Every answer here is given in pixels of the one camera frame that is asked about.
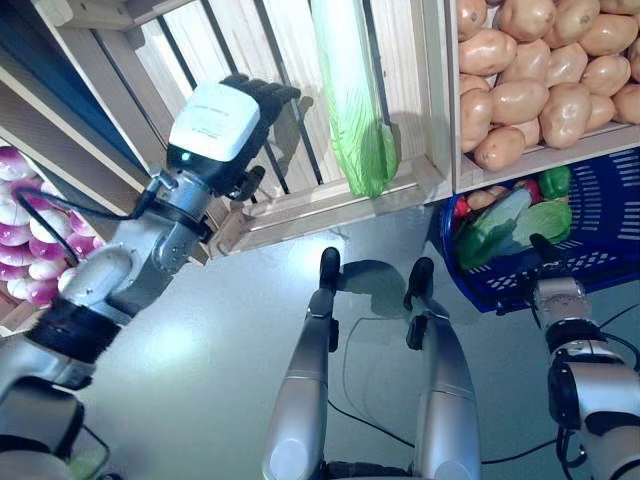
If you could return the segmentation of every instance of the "gray floor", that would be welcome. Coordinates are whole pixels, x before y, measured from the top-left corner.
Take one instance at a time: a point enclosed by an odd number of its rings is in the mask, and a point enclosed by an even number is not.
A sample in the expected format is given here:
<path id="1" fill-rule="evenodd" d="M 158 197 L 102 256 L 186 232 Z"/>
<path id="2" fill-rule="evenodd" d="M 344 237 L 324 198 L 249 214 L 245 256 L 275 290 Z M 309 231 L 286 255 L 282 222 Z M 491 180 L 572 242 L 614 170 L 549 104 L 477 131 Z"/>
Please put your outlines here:
<path id="1" fill-rule="evenodd" d="M 120 334 L 100 359 L 95 383 L 82 392 L 87 423 L 113 449 L 109 470 L 128 479 L 260 478 L 271 408 L 317 285 L 320 253 L 329 245 L 345 263 L 386 263 L 365 264 L 368 273 L 348 285 L 359 293 L 336 298 L 340 349 L 330 359 L 335 403 L 413 439 L 421 357 L 405 346 L 408 317 L 401 298 L 413 262 L 426 253 L 436 260 L 434 297 L 451 313 L 470 364 L 483 458 L 553 438 L 542 335 L 527 312 L 497 317 L 474 309 L 425 244 L 432 214 L 432 208 L 417 207 L 205 268 L 185 267 Z M 638 300 L 640 283 L 591 297 L 595 318 L 606 319 Z M 640 343 L 638 310 L 611 332 Z M 401 467 L 411 460 L 410 449 L 366 426 L 332 411 L 328 422 L 328 459 Z M 483 475 L 562 478 L 552 448 L 484 467 Z M 576 475 L 582 478 L 586 472 Z"/>

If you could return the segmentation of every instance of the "wooden slat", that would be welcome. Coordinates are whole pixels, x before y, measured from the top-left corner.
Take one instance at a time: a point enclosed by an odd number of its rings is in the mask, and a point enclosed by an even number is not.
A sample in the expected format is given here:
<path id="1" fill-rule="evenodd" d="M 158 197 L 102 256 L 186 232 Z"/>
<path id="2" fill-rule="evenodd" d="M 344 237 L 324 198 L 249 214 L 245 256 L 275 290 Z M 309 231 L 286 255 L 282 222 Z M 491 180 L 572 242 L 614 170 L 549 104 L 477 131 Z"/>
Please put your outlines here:
<path id="1" fill-rule="evenodd" d="M 344 178 L 331 149 L 329 113 L 322 94 L 322 74 L 309 5 L 298 0 L 264 0 L 264 4 L 289 80 L 302 91 L 299 103 L 301 110 L 306 110 L 305 125 L 322 178 L 326 182 Z M 282 126 L 276 123 L 275 128 L 277 136 Z M 286 126 L 288 131 L 295 131 L 294 128 L 295 125 Z M 306 161 L 304 151 L 298 150 L 297 154 Z"/>
<path id="2" fill-rule="evenodd" d="M 46 12 L 39 8 L 39 0 L 34 0 L 34 5 L 78 74 L 147 171 L 149 166 L 163 166 L 165 149 L 162 142 L 147 124 L 91 32 L 81 28 L 58 28 L 43 15 Z"/>
<path id="3" fill-rule="evenodd" d="M 127 11 L 134 25 L 142 25 L 193 0 L 128 0 Z"/>
<path id="4" fill-rule="evenodd" d="M 133 208 L 136 190 L 1 83 L 0 137 L 113 212 Z"/>
<path id="5" fill-rule="evenodd" d="M 38 0 L 40 11 L 56 27 L 120 30 L 133 20 L 123 3 L 97 0 Z"/>
<path id="6" fill-rule="evenodd" d="M 400 136 L 400 158 L 426 153 L 427 127 L 413 31 L 413 3 L 371 1 L 389 114 L 392 124 L 397 125 L 393 131 Z"/>
<path id="7" fill-rule="evenodd" d="M 417 183 L 414 162 L 417 162 L 421 177 L 428 185 Z M 252 212 L 255 218 L 247 217 L 242 212 L 232 212 L 210 242 L 209 253 L 212 257 L 238 253 L 434 202 L 450 195 L 450 183 L 440 176 L 426 157 L 406 160 L 389 189 L 373 200 L 351 195 L 343 179 L 278 199 L 270 209 L 256 205 Z"/>
<path id="8" fill-rule="evenodd" d="M 0 82 L 11 88 L 72 140 L 139 192 L 147 176 L 98 135 L 31 72 L 0 48 Z"/>
<path id="9" fill-rule="evenodd" d="M 565 150 L 554 148 L 538 148 L 522 156 L 515 165 L 499 172 L 488 172 L 481 169 L 465 156 L 462 157 L 460 183 L 458 192 L 466 192 L 476 188 L 504 182 L 541 172 L 560 165 L 587 160 L 599 155 L 618 152 L 640 145 L 640 127 L 611 124 L 602 133 L 583 138 Z"/>

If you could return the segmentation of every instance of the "green cabbage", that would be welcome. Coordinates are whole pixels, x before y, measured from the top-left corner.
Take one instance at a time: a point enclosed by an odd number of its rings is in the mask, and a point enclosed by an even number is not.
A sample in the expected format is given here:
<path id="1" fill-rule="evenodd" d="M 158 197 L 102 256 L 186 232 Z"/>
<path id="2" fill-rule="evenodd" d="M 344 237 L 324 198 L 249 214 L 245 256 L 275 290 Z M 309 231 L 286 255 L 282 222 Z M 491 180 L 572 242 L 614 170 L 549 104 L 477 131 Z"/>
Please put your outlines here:
<path id="1" fill-rule="evenodd" d="M 380 120 L 362 3 L 312 0 L 311 11 L 331 146 L 351 192 L 377 197 L 398 162 L 391 128 Z"/>

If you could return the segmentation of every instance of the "red onion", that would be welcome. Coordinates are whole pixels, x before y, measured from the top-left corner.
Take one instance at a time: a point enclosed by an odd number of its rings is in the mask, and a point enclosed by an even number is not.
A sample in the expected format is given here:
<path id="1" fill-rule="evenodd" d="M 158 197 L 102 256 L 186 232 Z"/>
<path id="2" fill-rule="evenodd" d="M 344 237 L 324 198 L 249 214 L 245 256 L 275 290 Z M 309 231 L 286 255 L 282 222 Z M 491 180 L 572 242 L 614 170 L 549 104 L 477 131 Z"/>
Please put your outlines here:
<path id="1" fill-rule="evenodd" d="M 27 178 L 24 180 L 16 180 L 15 182 L 11 182 L 11 187 L 10 187 L 11 196 L 13 197 L 14 200 L 18 201 L 18 197 L 15 194 L 15 191 L 18 188 L 29 187 L 29 188 L 35 188 L 40 190 L 41 186 L 42 186 L 42 180 L 40 180 L 39 178 Z M 27 202 L 29 202 L 29 205 L 31 205 L 36 210 L 47 210 L 51 208 L 51 204 L 42 197 L 29 195 L 28 193 L 25 193 L 23 195 L 24 195 L 24 198 L 27 200 Z"/>
<path id="2" fill-rule="evenodd" d="M 82 235 L 83 237 L 96 236 L 96 231 L 76 212 L 69 214 L 69 223 L 71 224 L 71 230 L 78 235 Z"/>
<path id="3" fill-rule="evenodd" d="M 29 218 L 29 213 L 13 198 L 0 198 L 0 223 L 16 226 L 26 225 L 29 223 Z"/>
<path id="4" fill-rule="evenodd" d="M 29 240 L 29 250 L 33 255 L 45 260 L 64 258 L 66 252 L 58 243 L 45 243 L 33 237 Z"/>
<path id="5" fill-rule="evenodd" d="M 0 245 L 16 247 L 26 243 L 31 238 L 31 230 L 28 225 L 5 225 L 0 223 Z"/>
<path id="6" fill-rule="evenodd" d="M 7 282 L 7 291 L 11 296 L 24 300 L 27 298 L 27 285 L 33 281 L 28 277 L 14 278 Z"/>
<path id="7" fill-rule="evenodd" d="M 91 237 L 83 237 L 77 233 L 72 233 L 66 238 L 66 240 L 80 258 L 86 257 L 94 249 L 93 238 Z"/>
<path id="8" fill-rule="evenodd" d="M 58 282 L 56 280 L 33 280 L 27 282 L 26 300 L 36 307 L 50 305 L 58 296 Z"/>
<path id="9" fill-rule="evenodd" d="M 71 225 L 69 225 L 69 217 L 66 213 L 59 210 L 43 210 L 39 212 L 42 218 L 53 228 L 62 238 L 71 233 Z M 35 218 L 29 221 L 31 233 L 41 242 L 55 243 L 56 239 L 51 236 L 45 228 L 38 223 Z"/>
<path id="10" fill-rule="evenodd" d="M 27 244 L 17 247 L 5 247 L 0 245 L 0 262 L 12 267 L 22 267 L 33 263 L 35 256 L 29 250 Z"/>
<path id="11" fill-rule="evenodd" d="M 60 278 L 58 279 L 58 290 L 60 292 L 64 290 L 64 287 L 66 287 L 71 281 L 71 279 L 76 276 L 77 272 L 78 272 L 78 269 L 75 267 L 69 268 L 68 270 L 65 270 L 64 272 L 62 272 L 62 275 L 60 275 Z"/>
<path id="12" fill-rule="evenodd" d="M 68 268 L 64 258 L 45 260 L 37 258 L 29 265 L 29 276 L 34 280 L 55 280 Z"/>
<path id="13" fill-rule="evenodd" d="M 15 147 L 0 147 L 0 178 L 21 180 L 33 176 L 34 172 Z"/>
<path id="14" fill-rule="evenodd" d="M 22 278 L 27 274 L 29 267 L 14 267 L 12 265 L 5 265 L 0 263 L 0 280 L 8 281 L 15 280 L 16 278 Z"/>

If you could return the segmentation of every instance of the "fake vegetable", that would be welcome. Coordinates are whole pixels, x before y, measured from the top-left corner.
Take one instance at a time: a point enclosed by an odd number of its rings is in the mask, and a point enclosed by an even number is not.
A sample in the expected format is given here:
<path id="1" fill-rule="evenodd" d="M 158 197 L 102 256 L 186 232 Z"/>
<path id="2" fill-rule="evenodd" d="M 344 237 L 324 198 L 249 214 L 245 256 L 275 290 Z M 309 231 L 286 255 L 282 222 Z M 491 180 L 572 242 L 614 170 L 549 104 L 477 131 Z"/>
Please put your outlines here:
<path id="1" fill-rule="evenodd" d="M 455 239 L 460 266 L 469 270 L 491 260 L 493 248 L 515 230 L 518 217 L 530 205 L 529 192 L 514 190 L 494 203 L 472 225 L 462 229 Z"/>
<path id="2" fill-rule="evenodd" d="M 545 170 L 538 175 L 538 185 L 544 198 L 564 197 L 571 187 L 571 172 L 565 166 Z"/>
<path id="3" fill-rule="evenodd" d="M 351 192 L 377 197 L 398 162 L 391 128 L 380 121 L 361 3 L 313 0 L 312 11 L 331 146 Z"/>
<path id="4" fill-rule="evenodd" d="M 556 244 L 569 237 L 571 207 L 564 202 L 542 202 L 528 208 L 516 221 L 516 228 L 493 250 L 493 256 L 514 255 L 531 248 L 530 237 L 539 233 Z"/>

